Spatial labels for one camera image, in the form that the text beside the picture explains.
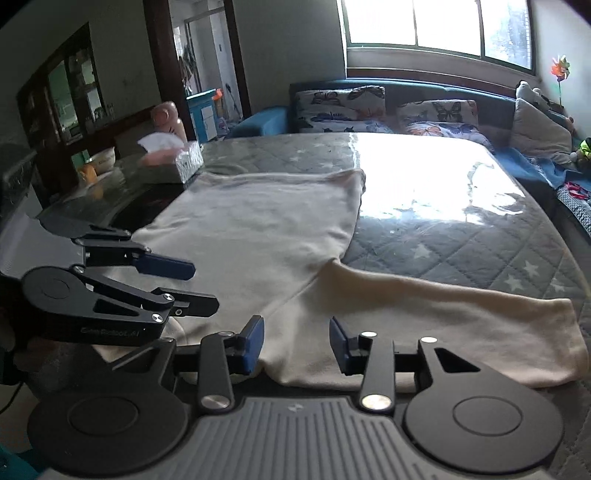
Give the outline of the grey white cushion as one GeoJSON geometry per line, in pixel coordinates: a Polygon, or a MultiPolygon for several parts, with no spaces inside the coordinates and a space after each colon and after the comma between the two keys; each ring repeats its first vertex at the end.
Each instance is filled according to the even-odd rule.
{"type": "Polygon", "coordinates": [[[510,146],[524,156],[540,157],[557,164],[570,162],[570,132],[523,99],[517,99],[510,146]]]}

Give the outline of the white tissue box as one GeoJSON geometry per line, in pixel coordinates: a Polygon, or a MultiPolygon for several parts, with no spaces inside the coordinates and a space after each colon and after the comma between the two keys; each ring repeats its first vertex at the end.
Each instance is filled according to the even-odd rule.
{"type": "Polygon", "coordinates": [[[138,145],[145,150],[137,166],[144,183],[184,185],[204,166],[197,141],[183,142],[174,134],[154,132],[138,145]]]}

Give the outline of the butterfly print pillow right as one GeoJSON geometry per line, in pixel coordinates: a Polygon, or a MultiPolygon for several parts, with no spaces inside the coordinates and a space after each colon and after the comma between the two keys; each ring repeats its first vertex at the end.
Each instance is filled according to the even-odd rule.
{"type": "Polygon", "coordinates": [[[474,100],[424,100],[401,105],[397,119],[407,134],[462,139],[493,152],[491,141],[480,131],[474,100]]]}

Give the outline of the blue cushion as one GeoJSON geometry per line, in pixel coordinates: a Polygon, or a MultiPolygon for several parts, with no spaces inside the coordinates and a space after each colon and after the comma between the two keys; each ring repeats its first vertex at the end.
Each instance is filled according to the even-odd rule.
{"type": "Polygon", "coordinates": [[[290,131],[290,110],[286,106],[276,106],[259,111],[238,123],[226,138],[276,136],[290,131]]]}

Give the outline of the cream beige garment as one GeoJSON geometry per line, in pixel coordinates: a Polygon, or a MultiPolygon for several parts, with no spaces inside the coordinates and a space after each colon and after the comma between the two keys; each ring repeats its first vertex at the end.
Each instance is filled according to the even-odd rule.
{"type": "Polygon", "coordinates": [[[398,347],[425,337],[482,362],[523,385],[553,387],[582,378],[588,350],[572,303],[345,266],[365,176],[202,174],[134,240],[188,260],[186,282],[110,267],[106,275],[150,290],[169,287],[214,295],[207,320],[174,315],[165,333],[194,344],[216,331],[238,331],[263,316],[259,370],[277,383],[356,390],[359,377],[339,371],[329,321],[349,332],[374,331],[398,347]]]}

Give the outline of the dark wooden glass cabinet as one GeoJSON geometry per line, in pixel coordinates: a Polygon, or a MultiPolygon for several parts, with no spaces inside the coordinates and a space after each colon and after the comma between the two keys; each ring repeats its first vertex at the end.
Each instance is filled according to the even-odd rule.
{"type": "Polygon", "coordinates": [[[89,24],[80,27],[37,69],[17,93],[17,105],[33,148],[69,145],[106,122],[109,110],[89,24]]]}

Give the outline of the colourful pinwheel toy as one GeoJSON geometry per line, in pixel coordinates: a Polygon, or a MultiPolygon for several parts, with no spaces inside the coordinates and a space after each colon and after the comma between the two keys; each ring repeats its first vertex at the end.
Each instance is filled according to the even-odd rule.
{"type": "Polygon", "coordinates": [[[555,77],[558,85],[559,104],[562,104],[562,83],[570,76],[570,62],[566,55],[552,59],[551,74],[555,77]]]}

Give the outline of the round black induction cooktop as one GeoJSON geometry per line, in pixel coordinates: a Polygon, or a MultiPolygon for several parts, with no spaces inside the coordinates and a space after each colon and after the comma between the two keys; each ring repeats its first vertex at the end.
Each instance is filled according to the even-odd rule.
{"type": "Polygon", "coordinates": [[[143,228],[184,191],[180,184],[146,184],[108,207],[100,225],[130,233],[143,228]]]}

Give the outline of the butterfly print pillow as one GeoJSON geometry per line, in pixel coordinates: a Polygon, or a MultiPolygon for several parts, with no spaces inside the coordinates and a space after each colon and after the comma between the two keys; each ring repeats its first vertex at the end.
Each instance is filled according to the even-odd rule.
{"type": "Polygon", "coordinates": [[[380,86],[304,90],[294,95],[300,133],[388,133],[386,91],[380,86]]]}
{"type": "Polygon", "coordinates": [[[480,131],[474,100],[424,100],[401,105],[397,119],[407,134],[462,139],[493,152],[491,141],[480,131]]]}

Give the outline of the orange cup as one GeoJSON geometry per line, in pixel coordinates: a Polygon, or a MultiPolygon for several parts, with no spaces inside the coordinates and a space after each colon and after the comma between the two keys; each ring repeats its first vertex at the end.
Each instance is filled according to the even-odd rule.
{"type": "Polygon", "coordinates": [[[78,169],[78,174],[80,177],[80,181],[84,185],[93,185],[97,182],[96,171],[90,163],[82,165],[78,169]]]}

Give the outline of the blue plastic storage cart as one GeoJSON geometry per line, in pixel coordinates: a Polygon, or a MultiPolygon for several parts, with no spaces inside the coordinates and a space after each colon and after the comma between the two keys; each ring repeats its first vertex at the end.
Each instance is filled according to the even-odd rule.
{"type": "Polygon", "coordinates": [[[220,98],[221,89],[205,90],[186,98],[193,129],[200,144],[218,138],[216,102],[220,98]]]}

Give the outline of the butterfly print pillow left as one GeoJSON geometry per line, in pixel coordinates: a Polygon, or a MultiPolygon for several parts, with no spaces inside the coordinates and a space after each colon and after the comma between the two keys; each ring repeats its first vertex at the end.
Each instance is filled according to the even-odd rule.
{"type": "Polygon", "coordinates": [[[380,86],[304,90],[294,95],[300,133],[388,133],[386,91],[380,86]]]}

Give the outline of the pink cat thermos jug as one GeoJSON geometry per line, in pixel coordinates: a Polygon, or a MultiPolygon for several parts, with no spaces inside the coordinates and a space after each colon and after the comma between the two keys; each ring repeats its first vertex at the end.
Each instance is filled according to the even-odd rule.
{"type": "Polygon", "coordinates": [[[150,116],[156,131],[176,135],[184,143],[187,142],[184,125],[173,102],[156,105],[150,111],[150,116]]]}

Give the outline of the teal sofa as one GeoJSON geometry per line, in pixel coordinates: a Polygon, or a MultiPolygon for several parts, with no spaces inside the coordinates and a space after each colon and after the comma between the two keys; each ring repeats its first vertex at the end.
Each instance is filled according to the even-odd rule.
{"type": "Polygon", "coordinates": [[[493,153],[548,214],[564,206],[590,228],[590,140],[525,81],[512,97],[377,79],[294,83],[288,97],[286,106],[238,123],[230,137],[367,132],[472,141],[493,153]]]}

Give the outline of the white ceramic bowl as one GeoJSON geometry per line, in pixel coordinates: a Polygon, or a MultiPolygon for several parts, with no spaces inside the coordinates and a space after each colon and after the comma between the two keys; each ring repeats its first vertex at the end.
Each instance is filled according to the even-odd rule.
{"type": "Polygon", "coordinates": [[[111,171],[116,161],[115,148],[102,150],[89,158],[87,164],[94,170],[97,176],[111,171]]]}

